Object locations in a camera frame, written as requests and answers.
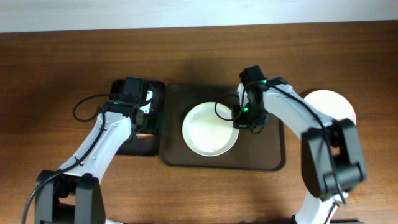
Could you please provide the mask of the green orange sponge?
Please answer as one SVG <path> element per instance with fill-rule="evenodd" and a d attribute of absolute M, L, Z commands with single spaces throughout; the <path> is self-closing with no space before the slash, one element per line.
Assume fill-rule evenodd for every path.
<path fill-rule="evenodd" d="M 152 136 L 153 136 L 153 134 L 146 134 L 146 133 L 136 134 L 137 138 L 151 138 Z"/>

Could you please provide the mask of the white plate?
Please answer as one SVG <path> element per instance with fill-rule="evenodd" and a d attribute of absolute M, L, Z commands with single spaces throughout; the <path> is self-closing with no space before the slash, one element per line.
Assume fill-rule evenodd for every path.
<path fill-rule="evenodd" d="M 220 156 L 238 140 L 239 130 L 231 122 L 231 109 L 212 101 L 194 106 L 182 123 L 186 145 L 205 157 Z"/>
<path fill-rule="evenodd" d="M 354 124 L 357 117 L 352 104 L 341 94 L 330 90 L 315 90 L 304 97 L 304 100 L 318 111 L 336 120 L 350 119 Z"/>

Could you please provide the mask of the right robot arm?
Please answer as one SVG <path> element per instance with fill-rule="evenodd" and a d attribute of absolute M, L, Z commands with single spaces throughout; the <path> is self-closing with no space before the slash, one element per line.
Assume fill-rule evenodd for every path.
<path fill-rule="evenodd" d="M 330 223 L 348 194 L 368 175 L 356 125 L 315 109 L 288 81 L 266 78 L 257 65 L 245 68 L 239 79 L 233 126 L 250 131 L 263 128 L 272 114 L 301 141 L 301 175 L 307 194 L 291 223 Z"/>

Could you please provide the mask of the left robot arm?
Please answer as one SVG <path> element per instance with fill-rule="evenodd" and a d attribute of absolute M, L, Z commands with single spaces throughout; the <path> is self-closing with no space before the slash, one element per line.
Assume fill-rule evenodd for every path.
<path fill-rule="evenodd" d="M 92 116 L 93 129 L 56 171 L 43 170 L 28 199 L 35 223 L 111 223 L 101 181 L 116 155 L 156 156 L 164 128 L 165 85 L 127 77 L 116 80 L 107 102 Z"/>

